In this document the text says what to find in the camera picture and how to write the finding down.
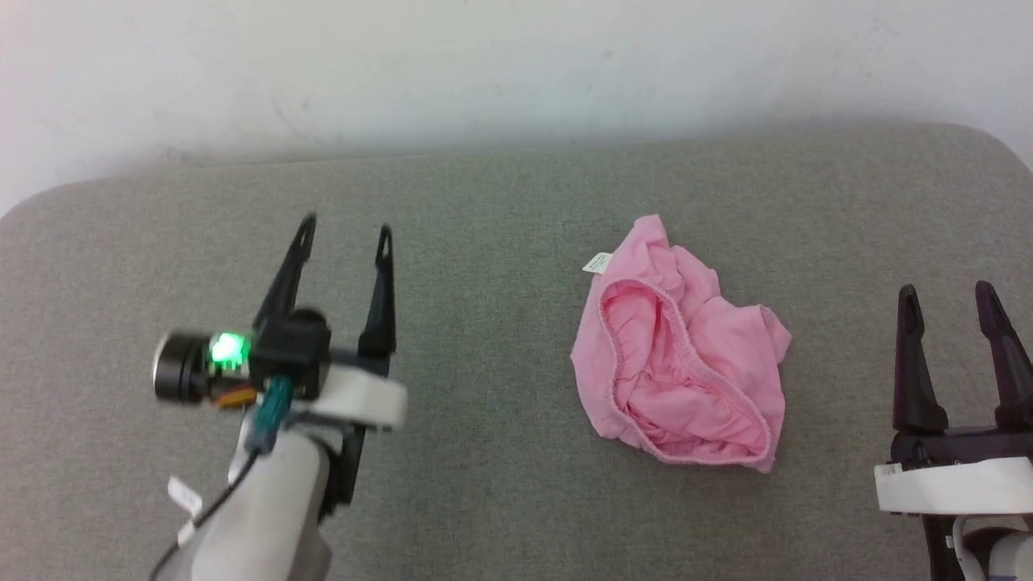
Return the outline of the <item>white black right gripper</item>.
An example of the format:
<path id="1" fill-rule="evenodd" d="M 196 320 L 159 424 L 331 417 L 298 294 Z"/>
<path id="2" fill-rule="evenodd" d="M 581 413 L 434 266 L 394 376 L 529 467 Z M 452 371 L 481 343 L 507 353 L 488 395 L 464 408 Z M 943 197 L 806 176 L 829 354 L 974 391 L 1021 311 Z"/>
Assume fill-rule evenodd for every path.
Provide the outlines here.
<path id="1" fill-rule="evenodd" d="M 1030 429 L 1032 365 L 992 283 L 975 286 L 997 383 L 1000 429 Z M 927 369 L 918 290 L 897 298 L 889 462 L 874 467 L 878 507 L 918 517 L 932 580 L 1032 578 L 1031 434 L 947 430 Z"/>

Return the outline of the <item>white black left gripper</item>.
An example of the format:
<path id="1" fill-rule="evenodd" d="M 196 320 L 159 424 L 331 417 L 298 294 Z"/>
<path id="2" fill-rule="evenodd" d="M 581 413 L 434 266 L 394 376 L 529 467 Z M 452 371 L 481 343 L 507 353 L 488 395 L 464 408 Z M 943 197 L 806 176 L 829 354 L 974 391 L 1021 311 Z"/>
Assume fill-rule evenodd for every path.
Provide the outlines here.
<path id="1" fill-rule="evenodd" d="M 300 221 L 295 238 L 256 312 L 254 328 L 262 328 L 268 320 L 281 319 L 294 311 L 300 276 L 312 253 L 316 225 L 316 213 L 307 213 Z M 338 449 L 313 437 L 328 456 L 320 521 L 333 515 L 340 504 L 352 503 L 366 434 L 401 429 L 408 412 L 406 387 L 388 378 L 392 356 L 397 350 L 390 225 L 380 230 L 374 265 L 376 280 L 366 326 L 358 339 L 358 353 L 332 347 L 320 397 L 296 402 L 291 409 L 292 428 L 320 427 L 340 434 Z"/>

